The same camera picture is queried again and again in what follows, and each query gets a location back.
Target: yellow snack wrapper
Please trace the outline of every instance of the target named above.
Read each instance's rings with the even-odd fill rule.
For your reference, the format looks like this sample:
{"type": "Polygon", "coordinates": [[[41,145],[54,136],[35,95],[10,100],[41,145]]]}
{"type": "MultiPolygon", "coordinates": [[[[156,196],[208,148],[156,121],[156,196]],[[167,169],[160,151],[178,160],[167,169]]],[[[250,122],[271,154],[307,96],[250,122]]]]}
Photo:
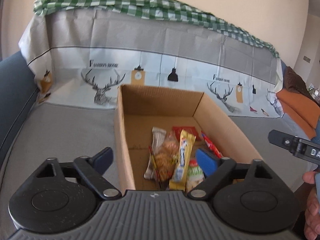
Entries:
{"type": "Polygon", "coordinates": [[[185,190],[191,151],[195,141],[196,137],[193,134],[182,130],[180,134],[178,163],[169,181],[170,190],[185,190]]]}

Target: blue armrest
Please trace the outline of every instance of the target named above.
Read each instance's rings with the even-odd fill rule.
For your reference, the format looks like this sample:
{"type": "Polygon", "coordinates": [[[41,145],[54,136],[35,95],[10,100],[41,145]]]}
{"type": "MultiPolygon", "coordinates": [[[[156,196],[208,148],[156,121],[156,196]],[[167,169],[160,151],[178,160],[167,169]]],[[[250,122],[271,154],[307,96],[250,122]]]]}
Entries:
{"type": "Polygon", "coordinates": [[[34,74],[21,52],[0,62],[0,168],[37,92],[34,74]]]}

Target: gingham fabric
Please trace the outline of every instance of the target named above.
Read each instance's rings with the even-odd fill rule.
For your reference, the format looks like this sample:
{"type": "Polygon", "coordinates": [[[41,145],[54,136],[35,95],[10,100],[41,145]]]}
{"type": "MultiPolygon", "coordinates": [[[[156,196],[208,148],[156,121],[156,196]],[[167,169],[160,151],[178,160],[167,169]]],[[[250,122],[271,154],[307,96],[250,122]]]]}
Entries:
{"type": "Polygon", "coordinates": [[[142,19],[185,22],[203,26],[251,46],[266,47],[274,57],[279,58],[279,53],[271,43],[264,42],[244,29],[215,17],[211,13],[176,0],[36,0],[34,12],[37,15],[48,15],[59,10],[92,7],[125,13],[142,19]]]}

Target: human hand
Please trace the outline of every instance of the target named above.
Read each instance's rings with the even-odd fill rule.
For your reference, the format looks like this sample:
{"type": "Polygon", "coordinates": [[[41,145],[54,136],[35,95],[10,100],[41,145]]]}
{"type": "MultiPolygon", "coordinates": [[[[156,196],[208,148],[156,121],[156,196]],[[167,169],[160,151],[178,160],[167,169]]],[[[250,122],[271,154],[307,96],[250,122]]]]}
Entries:
{"type": "MultiPolygon", "coordinates": [[[[317,172],[310,171],[303,174],[302,179],[309,184],[315,184],[315,175],[317,172]]],[[[306,224],[304,227],[304,235],[308,240],[315,240],[320,234],[320,204],[317,198],[316,188],[314,187],[307,200],[307,208],[305,212],[306,224]]]]}

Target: silver rivet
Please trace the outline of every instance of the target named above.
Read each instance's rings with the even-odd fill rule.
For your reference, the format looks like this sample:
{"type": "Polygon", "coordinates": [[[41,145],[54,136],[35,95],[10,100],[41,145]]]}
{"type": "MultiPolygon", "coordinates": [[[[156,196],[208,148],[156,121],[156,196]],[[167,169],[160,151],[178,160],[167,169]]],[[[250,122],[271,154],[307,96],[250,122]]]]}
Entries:
{"type": "Polygon", "coordinates": [[[204,197],[205,195],[207,195],[207,193],[201,189],[195,189],[191,191],[191,196],[195,198],[201,198],[201,197],[204,197]]]}
{"type": "Polygon", "coordinates": [[[106,196],[106,197],[115,197],[119,194],[119,191],[117,191],[116,189],[114,188],[108,188],[106,190],[103,191],[103,194],[106,196]]]}

